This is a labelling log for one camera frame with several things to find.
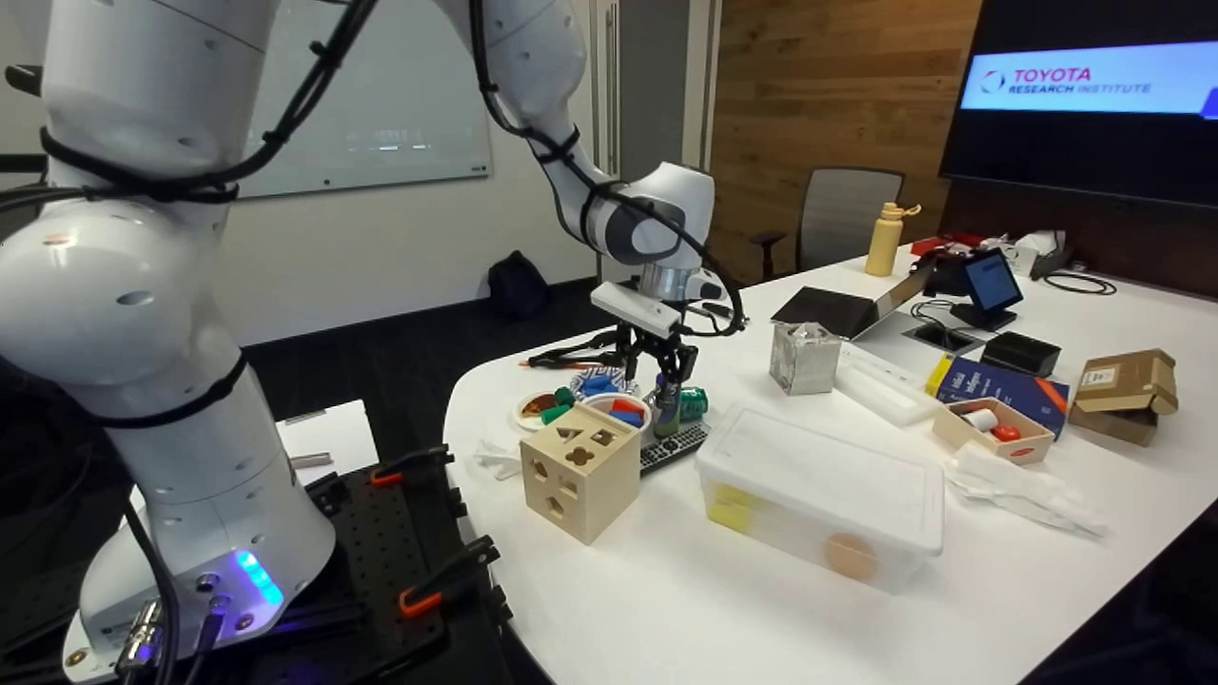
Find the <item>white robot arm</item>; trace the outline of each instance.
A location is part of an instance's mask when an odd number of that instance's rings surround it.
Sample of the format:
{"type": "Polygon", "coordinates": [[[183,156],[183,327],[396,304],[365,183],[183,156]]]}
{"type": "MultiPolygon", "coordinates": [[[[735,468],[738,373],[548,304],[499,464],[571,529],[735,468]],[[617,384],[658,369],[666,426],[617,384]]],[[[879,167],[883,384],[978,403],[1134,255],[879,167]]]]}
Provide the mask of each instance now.
{"type": "MultiPolygon", "coordinates": [[[[708,285],[712,179],[658,167],[617,186],[586,164],[567,118],[586,53],[563,0],[438,4],[480,65],[491,114],[533,145],[567,232],[643,266],[643,297],[609,285],[598,301],[678,339],[662,301],[689,304],[708,285]]],[[[335,548],[209,297],[228,183],[255,167],[240,152],[274,8],[57,0],[49,15],[49,190],[42,217],[0,244],[0,354],[99,419],[145,499],[137,529],[164,559],[156,582],[133,525],[103,544],[65,639],[72,681],[110,681],[126,628],[156,597],[175,613],[167,662],[194,655],[209,617],[217,647],[270,632],[335,548]]],[[[335,42],[354,42],[369,8],[350,0],[335,42]]]]}

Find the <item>yellow bottle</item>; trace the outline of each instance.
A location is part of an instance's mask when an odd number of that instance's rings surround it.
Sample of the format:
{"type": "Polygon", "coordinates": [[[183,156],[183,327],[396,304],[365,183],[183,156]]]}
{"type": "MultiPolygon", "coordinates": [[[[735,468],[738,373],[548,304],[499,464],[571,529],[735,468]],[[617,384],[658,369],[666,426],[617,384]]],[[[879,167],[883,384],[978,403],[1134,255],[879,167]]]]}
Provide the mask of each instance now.
{"type": "Polygon", "coordinates": [[[868,266],[864,266],[868,274],[875,274],[875,278],[891,274],[906,217],[917,217],[917,213],[921,213],[921,206],[902,209],[898,202],[883,202],[875,228],[872,228],[872,251],[868,251],[868,266]]]}

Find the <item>television screen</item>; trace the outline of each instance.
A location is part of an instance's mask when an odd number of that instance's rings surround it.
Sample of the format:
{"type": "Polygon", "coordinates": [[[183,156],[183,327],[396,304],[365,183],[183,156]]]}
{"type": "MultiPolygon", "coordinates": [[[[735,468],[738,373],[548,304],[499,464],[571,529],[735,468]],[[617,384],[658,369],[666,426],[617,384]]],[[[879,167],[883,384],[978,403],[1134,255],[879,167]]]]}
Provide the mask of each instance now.
{"type": "Polygon", "coordinates": [[[1214,0],[986,0],[948,179],[1218,206],[1214,0]]]}

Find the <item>table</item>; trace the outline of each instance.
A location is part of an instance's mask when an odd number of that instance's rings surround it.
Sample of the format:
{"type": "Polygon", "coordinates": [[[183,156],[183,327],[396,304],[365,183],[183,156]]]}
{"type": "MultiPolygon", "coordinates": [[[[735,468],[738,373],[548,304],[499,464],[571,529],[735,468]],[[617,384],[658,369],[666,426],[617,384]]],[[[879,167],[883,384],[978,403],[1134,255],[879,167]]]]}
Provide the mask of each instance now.
{"type": "MultiPolygon", "coordinates": [[[[769,316],[799,285],[868,297],[891,289],[860,259],[754,285],[750,331],[704,343],[693,384],[716,407],[765,403],[948,460],[929,422],[894,430],[841,392],[780,396],[765,377],[769,316]]],[[[521,643],[560,685],[986,685],[1031,674],[1214,502],[1218,304],[1130,282],[1115,297],[1020,285],[1028,301],[1012,331],[1058,343],[1054,377],[1070,384],[1100,354],[1165,346],[1180,362],[1184,407],[1153,445],[1066,430],[1043,464],[1092,502],[1108,537],[1039,529],[948,491],[944,552],[910,590],[883,594],[704,521],[697,464],[681,460],[643,480],[643,495],[594,544],[579,544],[525,506],[521,480],[506,468],[521,438],[506,415],[567,373],[525,369],[525,354],[514,354],[461,377],[445,441],[472,525],[502,548],[495,578],[521,643]]],[[[925,373],[940,354],[898,335],[902,327],[914,323],[894,316],[860,346],[925,373]]]]}

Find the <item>packaging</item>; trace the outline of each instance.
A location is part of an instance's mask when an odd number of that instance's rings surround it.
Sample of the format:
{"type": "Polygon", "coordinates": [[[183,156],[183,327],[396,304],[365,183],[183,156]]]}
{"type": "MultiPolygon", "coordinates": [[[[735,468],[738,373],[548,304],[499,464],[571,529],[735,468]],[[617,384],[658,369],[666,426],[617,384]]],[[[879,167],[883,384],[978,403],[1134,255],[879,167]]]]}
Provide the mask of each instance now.
{"type": "Polygon", "coordinates": [[[879,590],[902,590],[944,544],[940,468],[921,457],[731,411],[697,468],[716,525],[879,590]]]}
{"type": "Polygon", "coordinates": [[[773,323],[769,377],[788,396],[826,396],[837,384],[841,339],[822,323],[773,323]]]}
{"type": "Polygon", "coordinates": [[[925,392],[940,403],[993,396],[1031,422],[1047,426],[1054,438],[1062,438],[1070,415],[1070,384],[955,354],[944,354],[944,362],[929,373],[925,392]]]}
{"type": "Polygon", "coordinates": [[[1172,411],[1180,411],[1176,358],[1165,350],[1134,350],[1089,358],[1070,422],[1146,445],[1157,434],[1157,419],[1172,411]]]}
{"type": "Polygon", "coordinates": [[[1035,464],[1051,453],[1054,434],[1039,422],[1031,422],[1028,415],[1020,415],[1016,407],[1001,403],[997,396],[978,396],[978,400],[963,400],[963,403],[948,403],[936,415],[933,438],[955,453],[967,441],[978,441],[982,449],[1016,460],[1016,464],[1035,464]],[[971,415],[993,415],[997,426],[1016,426],[1020,438],[1016,441],[997,441],[993,434],[978,430],[971,422],[971,415]]]}

